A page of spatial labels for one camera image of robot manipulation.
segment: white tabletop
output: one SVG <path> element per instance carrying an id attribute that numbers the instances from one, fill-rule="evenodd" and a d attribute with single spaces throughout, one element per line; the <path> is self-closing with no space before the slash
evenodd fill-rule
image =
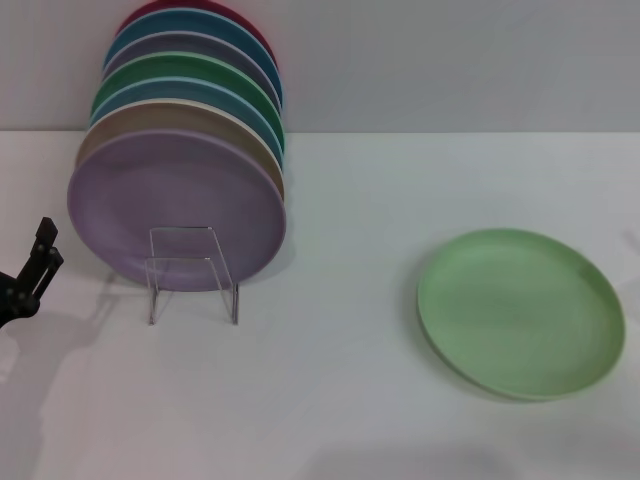
<path id="1" fill-rule="evenodd" d="M 66 263 L 0 331 L 2 480 L 620 480 L 640 476 L 640 135 L 291 135 L 289 230 L 240 288 L 161 299 L 110 273 L 66 213 L 77 132 L 0 134 L 0 270 L 42 216 Z M 614 374 L 512 404 L 442 366 L 415 288 L 433 249 L 511 226 L 620 290 Z"/>

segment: gray wall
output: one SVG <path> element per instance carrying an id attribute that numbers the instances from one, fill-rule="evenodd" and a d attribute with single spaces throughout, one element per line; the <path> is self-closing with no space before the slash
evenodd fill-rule
<path id="1" fill-rule="evenodd" d="M 137 0 L 2 0 L 0 128 L 79 128 Z M 229 0 L 293 131 L 640 130 L 638 0 Z"/>

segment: acrylic stand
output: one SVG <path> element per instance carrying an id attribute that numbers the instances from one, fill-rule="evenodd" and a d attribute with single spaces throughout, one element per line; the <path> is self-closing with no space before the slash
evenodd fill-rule
<path id="1" fill-rule="evenodd" d="M 151 256 L 145 261 L 149 289 L 149 324 L 155 325 L 159 285 L 169 277 L 204 278 L 205 288 L 219 290 L 233 325 L 238 324 L 238 285 L 233 282 L 227 263 L 211 227 L 158 227 L 149 230 Z"/>

